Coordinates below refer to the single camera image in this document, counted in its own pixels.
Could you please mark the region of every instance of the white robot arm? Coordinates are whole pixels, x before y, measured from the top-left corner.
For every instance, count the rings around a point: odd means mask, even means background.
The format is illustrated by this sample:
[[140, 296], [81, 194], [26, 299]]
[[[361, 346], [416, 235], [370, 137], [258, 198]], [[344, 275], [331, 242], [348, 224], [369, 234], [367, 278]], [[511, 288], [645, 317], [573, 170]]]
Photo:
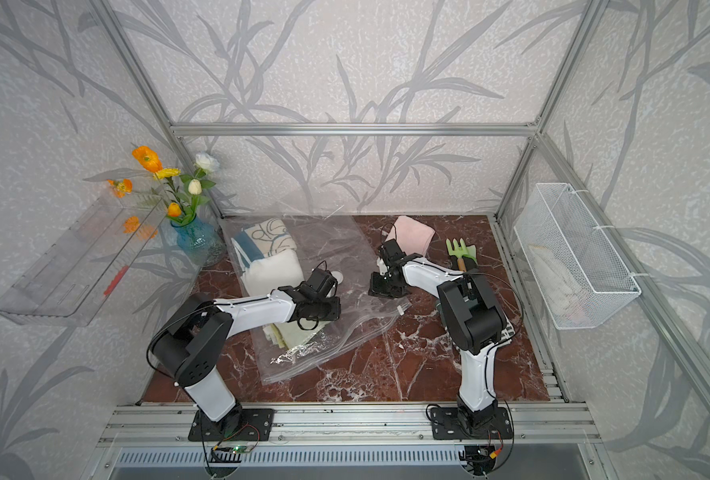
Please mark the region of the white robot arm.
[[264, 296], [228, 300], [196, 293], [156, 333], [148, 353], [197, 403], [210, 420], [209, 432], [232, 432], [240, 425], [241, 407], [216, 370], [226, 339], [268, 323], [338, 320], [339, 298], [331, 295], [336, 284], [331, 272], [316, 268], [299, 286], [282, 286]]
[[494, 355], [514, 335], [493, 290], [479, 273], [449, 270], [418, 254], [406, 255], [395, 240], [381, 245], [379, 255], [387, 272], [372, 274], [369, 294], [395, 298], [408, 294], [407, 286], [416, 286], [438, 297], [441, 319], [461, 351], [459, 423], [468, 435], [483, 435], [497, 411]]

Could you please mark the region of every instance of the white mesh basket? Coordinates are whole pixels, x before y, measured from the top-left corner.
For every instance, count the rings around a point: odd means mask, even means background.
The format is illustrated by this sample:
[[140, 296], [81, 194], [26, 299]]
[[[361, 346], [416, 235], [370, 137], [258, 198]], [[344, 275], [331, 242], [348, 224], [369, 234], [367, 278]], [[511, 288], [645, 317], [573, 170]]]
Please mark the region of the white mesh basket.
[[599, 326], [640, 295], [638, 282], [569, 184], [536, 184], [515, 234], [560, 330]]

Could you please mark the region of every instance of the white tulip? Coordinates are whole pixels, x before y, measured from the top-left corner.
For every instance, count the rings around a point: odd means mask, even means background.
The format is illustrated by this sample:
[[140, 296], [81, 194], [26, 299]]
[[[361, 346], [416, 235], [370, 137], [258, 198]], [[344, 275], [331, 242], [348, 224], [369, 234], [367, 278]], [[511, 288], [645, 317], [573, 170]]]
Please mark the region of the white tulip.
[[207, 174], [213, 174], [216, 170], [219, 170], [219, 160], [213, 158], [205, 151], [195, 154], [195, 165], [205, 170]]
[[197, 178], [193, 178], [192, 180], [190, 180], [190, 183], [187, 186], [187, 191], [190, 192], [191, 195], [200, 195], [203, 191], [203, 187], [201, 187], [201, 181]]

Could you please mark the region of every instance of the vase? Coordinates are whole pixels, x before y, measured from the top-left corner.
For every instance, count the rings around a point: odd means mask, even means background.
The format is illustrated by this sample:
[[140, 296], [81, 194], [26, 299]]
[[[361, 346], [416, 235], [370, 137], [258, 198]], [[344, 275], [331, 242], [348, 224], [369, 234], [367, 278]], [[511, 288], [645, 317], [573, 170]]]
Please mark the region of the vase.
[[225, 255], [227, 246], [210, 224], [195, 216], [187, 225], [171, 222], [176, 231], [176, 244], [196, 266], [216, 264]]

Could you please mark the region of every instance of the clear acrylic shelf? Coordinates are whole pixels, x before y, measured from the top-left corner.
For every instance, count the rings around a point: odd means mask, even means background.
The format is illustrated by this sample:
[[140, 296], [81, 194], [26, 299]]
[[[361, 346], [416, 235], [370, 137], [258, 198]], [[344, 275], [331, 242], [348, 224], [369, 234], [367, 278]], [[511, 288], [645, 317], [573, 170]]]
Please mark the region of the clear acrylic shelf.
[[22, 325], [88, 325], [166, 216], [164, 203], [108, 190], [3, 294], [0, 314]]

